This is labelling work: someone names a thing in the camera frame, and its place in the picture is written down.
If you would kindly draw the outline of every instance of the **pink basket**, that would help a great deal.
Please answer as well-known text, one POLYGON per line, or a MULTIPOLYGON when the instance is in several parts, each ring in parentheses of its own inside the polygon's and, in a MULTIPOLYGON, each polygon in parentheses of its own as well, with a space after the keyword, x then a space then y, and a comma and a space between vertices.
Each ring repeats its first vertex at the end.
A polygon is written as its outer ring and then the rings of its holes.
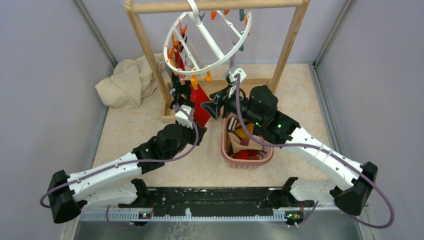
POLYGON ((230 137, 227 134, 227 122, 230 118, 237 117, 233 114, 229 115, 222 121, 222 140, 221 140, 221 153, 224 159, 229 163, 229 166, 235 169, 257 169, 259 166, 267 164, 274 155, 272 147, 264 147, 266 155, 262 159, 236 159, 228 156, 228 149, 231 147, 230 137))

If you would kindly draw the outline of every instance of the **wooden frame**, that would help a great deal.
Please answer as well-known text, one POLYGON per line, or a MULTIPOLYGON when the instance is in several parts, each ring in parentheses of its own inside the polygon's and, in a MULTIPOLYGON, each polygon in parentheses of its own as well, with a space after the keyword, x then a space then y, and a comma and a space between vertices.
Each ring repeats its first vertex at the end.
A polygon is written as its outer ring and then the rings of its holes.
MULTIPOLYGON (((289 59, 290 52, 293 44, 295 43, 296 36, 298 35, 299 28, 301 27, 302 20, 305 16, 305 12, 308 8, 310 0, 206 0, 196 1, 196 5, 199 11, 212 11, 222 9, 266 9, 266 8, 295 8, 293 17, 291 19, 290 27, 288 28, 287 35, 282 46, 281 53, 278 58, 278 62, 271 79, 246 79, 243 82, 243 89, 246 94, 249 94, 250 90, 258 85, 267 84, 269 89, 274 93, 277 89, 281 75, 283 74, 284 67, 286 66, 287 60, 289 59)), ((156 62, 152 46, 150 45, 149 37, 142 24, 139 14, 157 14, 157 13, 176 13, 176 12, 190 12, 192 8, 187 1, 177 2, 157 2, 157 3, 134 3, 133 0, 125 0, 125 10, 128 14, 128 18, 134 28, 135 35, 140 42, 141 48, 144 51, 146 59, 150 68, 152 69, 153 76, 157 80, 159 88, 163 95, 162 104, 162 122, 172 123, 174 122, 174 116, 169 110, 171 104, 171 95, 169 93, 169 84, 164 81, 162 72, 156 62)), ((203 90, 206 94, 211 94, 215 90, 219 90, 218 87, 225 87, 226 82, 224 79, 214 79, 211 83, 202 84, 203 90)))

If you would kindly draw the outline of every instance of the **beige cloth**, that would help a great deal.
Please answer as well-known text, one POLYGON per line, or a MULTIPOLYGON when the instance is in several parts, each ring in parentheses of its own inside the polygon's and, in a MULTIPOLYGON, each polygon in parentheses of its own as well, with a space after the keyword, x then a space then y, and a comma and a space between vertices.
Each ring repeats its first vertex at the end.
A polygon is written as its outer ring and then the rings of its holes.
MULTIPOLYGON (((159 69, 164 71, 164 55, 155 53, 154 57, 159 69)), ((101 80, 95 89, 108 107, 138 108, 142 98, 151 95, 157 87, 158 83, 144 55, 136 60, 122 60, 113 70, 113 75, 101 80)))

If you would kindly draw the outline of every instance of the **red clothespin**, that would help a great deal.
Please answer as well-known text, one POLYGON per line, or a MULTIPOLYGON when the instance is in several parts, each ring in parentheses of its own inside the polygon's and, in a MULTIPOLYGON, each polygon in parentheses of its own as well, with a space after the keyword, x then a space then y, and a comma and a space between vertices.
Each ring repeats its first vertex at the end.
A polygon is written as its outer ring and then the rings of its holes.
POLYGON ((210 11, 210 19, 215 20, 217 17, 217 11, 210 11))
POLYGON ((185 25, 184 28, 181 27, 181 19, 178 19, 178 24, 179 24, 179 34, 184 35, 187 31, 187 24, 185 25))

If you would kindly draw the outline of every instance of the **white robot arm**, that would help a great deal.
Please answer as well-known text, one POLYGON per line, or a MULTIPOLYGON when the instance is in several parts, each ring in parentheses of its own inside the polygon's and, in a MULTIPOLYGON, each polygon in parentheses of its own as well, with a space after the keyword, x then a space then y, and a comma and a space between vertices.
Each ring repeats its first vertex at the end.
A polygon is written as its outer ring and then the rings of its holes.
MULTIPOLYGON (((221 116, 222 107, 223 117, 238 113, 239 110, 243 119, 255 123, 255 135, 262 136, 271 144, 295 145, 287 150, 330 178, 311 181, 291 177, 282 187, 282 194, 289 194, 296 203, 306 200, 334 203, 347 213, 359 215, 373 188, 333 156, 343 158, 373 182, 377 167, 371 162, 360 164, 347 159, 311 136, 298 122, 277 110, 278 99, 266 85, 254 87, 249 97, 237 96, 236 83, 246 77, 246 73, 238 66, 232 67, 225 77, 228 86, 212 94, 212 100, 202 103, 202 108, 215 119, 221 116)), ((81 210, 108 205, 148 207, 149 190, 143 180, 133 179, 131 183, 118 186, 112 184, 160 168, 165 164, 164 160, 172 159, 187 144, 198 145, 201 142, 206 128, 191 120, 193 108, 183 105, 181 110, 175 115, 176 123, 165 126, 157 136, 110 163, 69 175, 63 170, 56 172, 45 194, 49 199, 53 221, 67 222, 78 216, 81 210)))

